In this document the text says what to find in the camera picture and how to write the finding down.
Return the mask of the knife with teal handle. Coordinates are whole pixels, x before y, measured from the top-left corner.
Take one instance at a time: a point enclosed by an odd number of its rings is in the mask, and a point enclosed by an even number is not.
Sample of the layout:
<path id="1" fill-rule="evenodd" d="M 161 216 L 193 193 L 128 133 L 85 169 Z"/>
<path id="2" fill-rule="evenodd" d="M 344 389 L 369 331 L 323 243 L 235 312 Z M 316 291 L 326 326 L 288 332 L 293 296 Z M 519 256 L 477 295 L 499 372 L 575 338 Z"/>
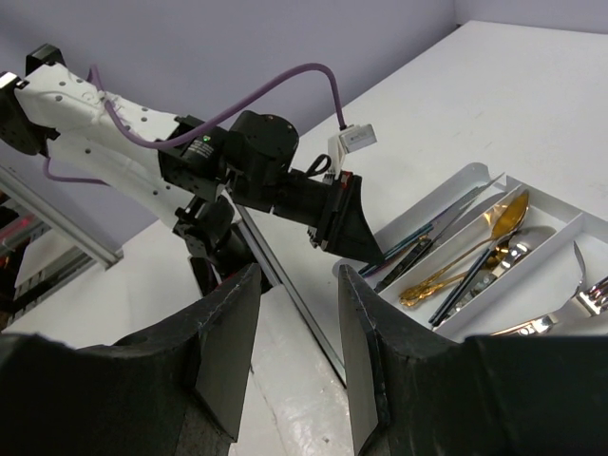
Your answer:
<path id="1" fill-rule="evenodd" d="M 436 228 L 445 220 L 449 222 L 457 219 L 460 214 L 464 212 L 464 210 L 474 201 L 485 189 L 489 186 L 493 185 L 499 178 L 503 176 L 503 173 L 490 180 L 488 183 L 485 183 L 481 186 L 474 187 L 470 191 L 468 191 L 465 195 L 460 197 L 454 203 L 452 203 L 448 208 L 446 208 L 442 213 L 436 216 L 434 219 L 429 222 L 432 223 L 432 230 L 430 233 L 436 230 Z"/>

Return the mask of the ornate gold spoon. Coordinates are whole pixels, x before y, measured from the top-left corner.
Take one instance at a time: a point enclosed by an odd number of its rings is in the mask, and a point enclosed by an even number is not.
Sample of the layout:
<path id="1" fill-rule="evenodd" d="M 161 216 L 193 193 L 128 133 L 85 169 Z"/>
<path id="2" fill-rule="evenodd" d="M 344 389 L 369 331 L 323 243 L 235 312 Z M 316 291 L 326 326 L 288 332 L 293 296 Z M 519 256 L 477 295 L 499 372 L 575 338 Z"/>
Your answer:
<path id="1" fill-rule="evenodd" d="M 490 250 L 489 256 L 479 268 L 482 273 L 486 271 L 491 271 L 495 266 L 499 264 L 501 260 L 504 259 L 508 251 L 508 241 L 509 238 L 505 237 L 500 243 L 496 244 Z M 462 272 L 453 277 L 439 281 L 439 277 L 447 270 L 448 267 L 445 267 L 442 271 L 439 271 L 437 274 L 429 277 L 423 283 L 417 285 L 416 287 L 412 287 L 403 291 L 399 295 L 399 303 L 408 308 L 415 307 L 420 301 L 427 299 L 428 297 L 434 295 L 435 293 L 447 286 L 462 281 L 466 276 L 466 272 Z"/>

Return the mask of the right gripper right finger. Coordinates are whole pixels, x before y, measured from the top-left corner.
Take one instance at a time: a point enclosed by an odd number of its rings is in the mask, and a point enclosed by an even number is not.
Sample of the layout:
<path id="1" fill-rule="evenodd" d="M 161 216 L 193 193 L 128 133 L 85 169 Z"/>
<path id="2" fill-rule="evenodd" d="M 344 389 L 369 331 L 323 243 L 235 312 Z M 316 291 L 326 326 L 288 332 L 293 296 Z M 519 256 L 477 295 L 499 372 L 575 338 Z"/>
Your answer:
<path id="1" fill-rule="evenodd" d="M 338 310 L 358 455 L 603 455 L 603 336 L 436 334 L 348 265 Z"/>

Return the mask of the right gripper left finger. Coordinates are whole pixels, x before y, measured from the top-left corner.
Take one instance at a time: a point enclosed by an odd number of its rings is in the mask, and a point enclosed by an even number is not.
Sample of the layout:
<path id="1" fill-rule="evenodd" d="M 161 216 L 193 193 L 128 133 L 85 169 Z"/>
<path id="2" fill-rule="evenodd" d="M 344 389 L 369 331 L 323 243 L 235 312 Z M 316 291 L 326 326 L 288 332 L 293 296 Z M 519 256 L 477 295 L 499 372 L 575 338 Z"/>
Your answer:
<path id="1" fill-rule="evenodd" d="M 112 345 L 1 338 L 5 455 L 225 455 L 238 439 L 261 298 L 251 264 Z"/>

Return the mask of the knife with black handle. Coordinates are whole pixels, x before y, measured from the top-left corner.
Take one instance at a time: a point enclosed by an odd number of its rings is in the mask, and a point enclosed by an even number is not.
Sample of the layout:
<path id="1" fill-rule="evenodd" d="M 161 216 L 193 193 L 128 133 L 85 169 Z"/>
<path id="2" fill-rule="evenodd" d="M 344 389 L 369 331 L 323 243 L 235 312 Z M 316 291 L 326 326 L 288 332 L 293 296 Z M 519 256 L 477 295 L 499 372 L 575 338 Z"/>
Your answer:
<path id="1" fill-rule="evenodd" d="M 469 209 L 467 203 L 463 209 L 459 209 L 456 215 L 449 217 L 447 222 L 440 222 L 436 229 L 433 229 L 423 240 L 417 242 L 409 253 L 403 257 L 395 267 L 374 287 L 377 293 L 385 290 L 397 278 L 410 270 L 417 262 L 428 255 L 433 248 L 440 247 L 447 240 L 464 229 L 471 221 L 480 216 L 486 209 L 496 203 L 503 194 L 496 194 L 484 199 L 482 202 Z"/>

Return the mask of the white three-compartment cutlery tray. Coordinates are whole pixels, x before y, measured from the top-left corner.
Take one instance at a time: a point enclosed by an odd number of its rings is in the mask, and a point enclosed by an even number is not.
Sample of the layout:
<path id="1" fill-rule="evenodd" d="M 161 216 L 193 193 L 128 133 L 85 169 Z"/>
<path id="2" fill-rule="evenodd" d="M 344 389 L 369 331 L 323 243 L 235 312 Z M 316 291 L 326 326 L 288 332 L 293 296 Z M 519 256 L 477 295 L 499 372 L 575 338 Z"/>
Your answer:
<path id="1" fill-rule="evenodd" d="M 439 209 L 489 181 L 485 164 L 474 162 L 464 166 L 374 233 L 379 246 L 388 250 L 406 235 L 412 234 L 414 229 L 420 228 L 431 216 L 438 214 Z M 528 189 L 529 209 L 522 230 L 550 226 L 554 230 L 550 237 L 545 236 L 542 244 L 528 252 L 522 252 L 512 267 L 505 269 L 499 263 L 499 269 L 503 272 L 498 279 L 436 328 L 432 328 L 428 320 L 460 280 L 446 285 L 413 307 L 400 304 L 399 294 L 487 238 L 490 227 L 485 215 L 481 214 L 468 223 L 459 234 L 389 285 L 379 294 L 380 297 L 425 328 L 452 340 L 462 341 L 469 335 L 494 333 L 558 309 L 573 293 L 575 282 L 580 278 L 574 242 L 580 247 L 586 262 L 587 287 L 607 276 L 607 219 L 583 212 L 578 207 L 508 175 L 499 181 L 505 183 L 490 185 L 471 207 L 501 193 L 506 193 L 501 198 L 501 204 L 503 201 L 510 202 L 514 196 Z"/>

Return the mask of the copper fork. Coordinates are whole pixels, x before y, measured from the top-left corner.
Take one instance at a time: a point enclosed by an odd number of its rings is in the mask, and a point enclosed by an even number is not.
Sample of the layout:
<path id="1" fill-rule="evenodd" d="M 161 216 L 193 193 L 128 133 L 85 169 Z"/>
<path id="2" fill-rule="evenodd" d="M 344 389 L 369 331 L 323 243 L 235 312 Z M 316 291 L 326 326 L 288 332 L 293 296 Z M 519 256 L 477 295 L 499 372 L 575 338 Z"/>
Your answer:
<path id="1" fill-rule="evenodd" d="M 586 302 L 596 314 L 601 314 L 607 309 L 607 287 L 608 276 L 584 292 Z"/>

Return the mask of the fork with black handle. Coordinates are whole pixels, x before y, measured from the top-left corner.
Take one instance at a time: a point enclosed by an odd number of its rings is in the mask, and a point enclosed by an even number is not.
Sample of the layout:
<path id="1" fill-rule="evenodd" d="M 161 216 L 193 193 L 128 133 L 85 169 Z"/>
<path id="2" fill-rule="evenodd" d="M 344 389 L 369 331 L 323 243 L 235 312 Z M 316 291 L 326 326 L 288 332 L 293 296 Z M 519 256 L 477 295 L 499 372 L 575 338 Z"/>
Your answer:
<path id="1" fill-rule="evenodd" d="M 494 332 L 492 336 L 532 336 L 551 333 L 558 326 L 579 322 L 583 319 L 598 316 L 607 311 L 607 295 L 593 297 L 590 294 L 578 293 L 566 301 L 560 308 L 511 328 Z"/>

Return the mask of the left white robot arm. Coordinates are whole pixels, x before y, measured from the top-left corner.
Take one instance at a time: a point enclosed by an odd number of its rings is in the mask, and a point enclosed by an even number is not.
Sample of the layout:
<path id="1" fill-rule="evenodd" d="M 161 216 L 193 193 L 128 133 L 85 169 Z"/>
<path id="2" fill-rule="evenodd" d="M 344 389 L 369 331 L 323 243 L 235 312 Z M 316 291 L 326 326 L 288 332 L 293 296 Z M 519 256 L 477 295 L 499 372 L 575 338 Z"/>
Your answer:
<path id="1" fill-rule="evenodd" d="M 362 180 L 342 167 L 374 142 L 370 126 L 342 125 L 326 153 L 293 168 L 299 136 L 275 114 L 247 103 L 232 120 L 203 122 L 157 111 L 103 89 L 96 70 L 73 74 L 57 47 L 26 59 L 26 73 L 1 75 L 1 139 L 31 156 L 69 162 L 147 208 L 195 257 L 215 265 L 247 259 L 235 235 L 236 206 L 303 224 L 313 246 L 354 260 L 381 249 L 365 219 Z"/>

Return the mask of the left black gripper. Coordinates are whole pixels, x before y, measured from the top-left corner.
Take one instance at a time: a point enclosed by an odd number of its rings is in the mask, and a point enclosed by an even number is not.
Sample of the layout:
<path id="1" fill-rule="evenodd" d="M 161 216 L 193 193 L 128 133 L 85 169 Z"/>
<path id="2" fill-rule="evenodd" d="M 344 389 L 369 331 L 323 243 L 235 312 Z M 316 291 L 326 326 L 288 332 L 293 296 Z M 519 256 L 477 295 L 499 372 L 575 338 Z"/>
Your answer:
<path id="1" fill-rule="evenodd" d="M 324 252 L 361 262 L 383 253 L 369 227 L 361 201 L 362 178 L 342 171 L 318 181 L 292 170 L 275 184 L 256 186 L 244 177 L 232 184 L 232 199 L 307 227 L 310 243 Z"/>

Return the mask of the iridescent rainbow knife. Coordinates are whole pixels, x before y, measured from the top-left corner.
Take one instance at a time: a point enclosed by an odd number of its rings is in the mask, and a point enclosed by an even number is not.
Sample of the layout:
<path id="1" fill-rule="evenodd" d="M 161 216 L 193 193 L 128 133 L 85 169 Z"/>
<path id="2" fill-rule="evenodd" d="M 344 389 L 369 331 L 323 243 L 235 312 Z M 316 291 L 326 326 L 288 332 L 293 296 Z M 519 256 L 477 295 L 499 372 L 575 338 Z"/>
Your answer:
<path id="1" fill-rule="evenodd" d="M 358 273 L 361 276 L 369 276 L 372 273 L 376 272 L 379 269 L 382 269 L 387 264 L 389 264 L 396 256 L 402 253 L 405 249 L 407 249 L 412 243 L 415 243 L 417 240 L 421 240 L 426 234 L 428 234 L 432 230 L 432 223 L 428 222 L 422 227 L 418 228 L 412 234 L 406 236 L 395 245 L 390 247 L 383 256 L 383 259 L 379 262 L 368 264 L 361 268 Z"/>

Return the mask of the spoon with black handle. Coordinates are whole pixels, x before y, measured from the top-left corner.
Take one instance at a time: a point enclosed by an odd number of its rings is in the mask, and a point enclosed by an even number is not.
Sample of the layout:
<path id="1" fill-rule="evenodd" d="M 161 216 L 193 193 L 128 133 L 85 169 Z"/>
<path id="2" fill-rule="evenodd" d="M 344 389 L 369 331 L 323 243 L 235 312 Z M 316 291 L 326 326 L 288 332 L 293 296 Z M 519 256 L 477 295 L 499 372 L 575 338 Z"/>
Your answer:
<path id="1" fill-rule="evenodd" d="M 518 243 L 524 243 L 526 245 L 529 245 L 535 250 L 556 233 L 557 229 L 548 225 L 523 228 L 515 232 L 513 236 L 509 238 L 507 244 L 508 251 L 510 248 L 515 247 Z M 484 262 L 489 256 L 489 254 L 490 253 L 486 253 L 482 255 L 482 259 L 484 260 Z M 470 268 L 470 270 L 466 273 L 465 278 L 463 279 L 464 284 L 459 285 L 446 300 L 448 306 L 445 308 L 441 307 L 438 312 L 428 321 L 432 328 L 437 328 L 441 326 L 445 321 L 447 321 L 453 315 L 458 313 L 455 311 L 456 303 L 473 286 L 473 280 L 481 272 L 479 268 L 484 262 L 477 261 L 474 264 L 474 268 Z"/>

